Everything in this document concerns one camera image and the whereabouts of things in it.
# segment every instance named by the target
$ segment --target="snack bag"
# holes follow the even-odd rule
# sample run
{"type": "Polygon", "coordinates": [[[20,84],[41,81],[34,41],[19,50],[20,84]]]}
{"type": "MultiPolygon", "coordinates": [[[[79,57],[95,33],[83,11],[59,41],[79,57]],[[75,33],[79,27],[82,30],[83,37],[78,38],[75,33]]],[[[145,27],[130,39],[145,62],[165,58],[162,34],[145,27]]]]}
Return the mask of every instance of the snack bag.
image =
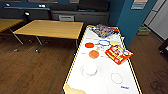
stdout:
{"type": "Polygon", "coordinates": [[[115,63],[120,65],[124,60],[133,55],[130,51],[121,48],[119,45],[110,47],[105,51],[105,54],[110,57],[115,63]]]}

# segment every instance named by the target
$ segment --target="cardboard box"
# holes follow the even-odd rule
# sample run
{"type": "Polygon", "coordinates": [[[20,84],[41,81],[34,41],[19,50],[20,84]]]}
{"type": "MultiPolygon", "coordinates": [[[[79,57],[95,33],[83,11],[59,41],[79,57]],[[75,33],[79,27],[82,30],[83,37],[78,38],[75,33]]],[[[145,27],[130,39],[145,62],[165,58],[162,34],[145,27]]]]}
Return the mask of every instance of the cardboard box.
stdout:
{"type": "Polygon", "coordinates": [[[149,35],[151,31],[147,27],[140,27],[138,29],[137,35],[149,35]]]}

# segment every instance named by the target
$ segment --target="orange plate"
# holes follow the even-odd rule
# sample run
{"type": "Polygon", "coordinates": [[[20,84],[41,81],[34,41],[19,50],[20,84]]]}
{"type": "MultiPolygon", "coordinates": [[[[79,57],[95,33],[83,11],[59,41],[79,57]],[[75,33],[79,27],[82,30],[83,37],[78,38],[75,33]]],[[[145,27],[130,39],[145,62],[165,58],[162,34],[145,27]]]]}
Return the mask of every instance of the orange plate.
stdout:
{"type": "Polygon", "coordinates": [[[91,58],[97,58],[99,56],[99,52],[96,51],[96,50],[92,50],[92,51],[89,52],[89,56],[91,58]]]}
{"type": "Polygon", "coordinates": [[[86,47],[86,48],[93,48],[93,47],[94,47],[94,44],[93,44],[93,43],[86,43],[86,44],[85,44],[85,47],[86,47]]]}

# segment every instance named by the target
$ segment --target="table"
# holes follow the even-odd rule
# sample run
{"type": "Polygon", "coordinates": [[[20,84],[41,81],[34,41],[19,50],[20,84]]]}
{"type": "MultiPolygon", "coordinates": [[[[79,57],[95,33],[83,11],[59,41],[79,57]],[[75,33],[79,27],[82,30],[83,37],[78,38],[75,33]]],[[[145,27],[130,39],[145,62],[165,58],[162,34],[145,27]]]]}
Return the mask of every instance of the table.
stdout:
{"type": "Polygon", "coordinates": [[[11,27],[23,22],[21,19],[0,19],[0,33],[9,29],[17,40],[23,44],[23,42],[13,33],[11,27]]]}
{"type": "MultiPolygon", "coordinates": [[[[86,28],[63,87],[65,94],[140,94],[141,89],[129,59],[117,65],[105,55],[104,48],[99,50],[98,58],[89,57],[89,52],[95,50],[96,46],[86,48],[85,44],[88,42],[96,44],[100,39],[102,38],[98,37],[89,27],[86,28]],[[84,65],[88,63],[96,65],[95,75],[84,75],[84,65]]],[[[120,33],[105,40],[116,41],[122,48],[125,48],[120,33]]]]}
{"type": "Polygon", "coordinates": [[[83,23],[81,22],[60,22],[51,20],[34,20],[22,28],[16,30],[14,34],[36,36],[40,45],[43,43],[38,36],[78,39],[83,23]]]}

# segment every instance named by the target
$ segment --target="wall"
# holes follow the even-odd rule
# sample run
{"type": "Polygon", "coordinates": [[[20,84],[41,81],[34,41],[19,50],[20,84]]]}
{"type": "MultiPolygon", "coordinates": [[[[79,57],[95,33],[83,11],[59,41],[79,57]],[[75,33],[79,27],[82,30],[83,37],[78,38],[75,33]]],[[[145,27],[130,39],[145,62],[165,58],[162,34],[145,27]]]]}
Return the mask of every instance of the wall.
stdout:
{"type": "Polygon", "coordinates": [[[121,35],[125,37],[124,43],[129,46],[137,30],[145,20],[156,0],[148,0],[143,10],[131,10],[134,0],[125,0],[117,26],[121,31],[121,35]]]}
{"type": "Polygon", "coordinates": [[[109,8],[110,12],[109,25],[116,26],[125,0],[110,0],[110,2],[111,3],[109,8]]]}

